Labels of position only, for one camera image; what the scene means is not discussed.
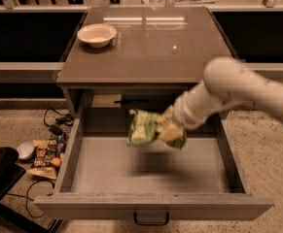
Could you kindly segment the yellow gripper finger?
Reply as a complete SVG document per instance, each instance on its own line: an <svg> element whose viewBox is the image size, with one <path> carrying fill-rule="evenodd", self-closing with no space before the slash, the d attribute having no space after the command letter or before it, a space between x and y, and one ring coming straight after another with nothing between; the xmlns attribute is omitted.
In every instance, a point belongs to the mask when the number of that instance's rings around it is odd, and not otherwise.
<svg viewBox="0 0 283 233"><path fill-rule="evenodd" d="M158 139L166 143L182 139L184 136L184 128L173 122L167 122L158 126Z"/></svg>
<svg viewBox="0 0 283 233"><path fill-rule="evenodd" d="M158 124L164 124L169 122L172 118L173 107L169 106L157 119Z"/></svg>

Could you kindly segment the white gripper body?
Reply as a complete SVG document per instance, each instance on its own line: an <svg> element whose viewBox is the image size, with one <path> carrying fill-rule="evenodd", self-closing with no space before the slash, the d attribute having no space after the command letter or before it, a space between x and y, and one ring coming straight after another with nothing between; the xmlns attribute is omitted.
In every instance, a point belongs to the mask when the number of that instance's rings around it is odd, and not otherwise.
<svg viewBox="0 0 283 233"><path fill-rule="evenodd" d="M201 82L175 100L172 121L188 130L195 130L209 117L231 106L231 100L211 94Z"/></svg>

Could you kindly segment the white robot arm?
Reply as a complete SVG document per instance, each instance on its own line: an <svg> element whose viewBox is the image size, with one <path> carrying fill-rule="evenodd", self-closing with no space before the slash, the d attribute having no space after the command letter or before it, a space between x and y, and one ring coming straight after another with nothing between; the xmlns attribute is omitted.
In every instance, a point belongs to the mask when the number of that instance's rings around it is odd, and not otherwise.
<svg viewBox="0 0 283 233"><path fill-rule="evenodd" d="M186 129L195 130L210 116L243 103L283 123L283 83L269 80L233 58L215 58L206 65L202 81L175 100L172 115L160 119L167 126L159 139L172 142Z"/></svg>

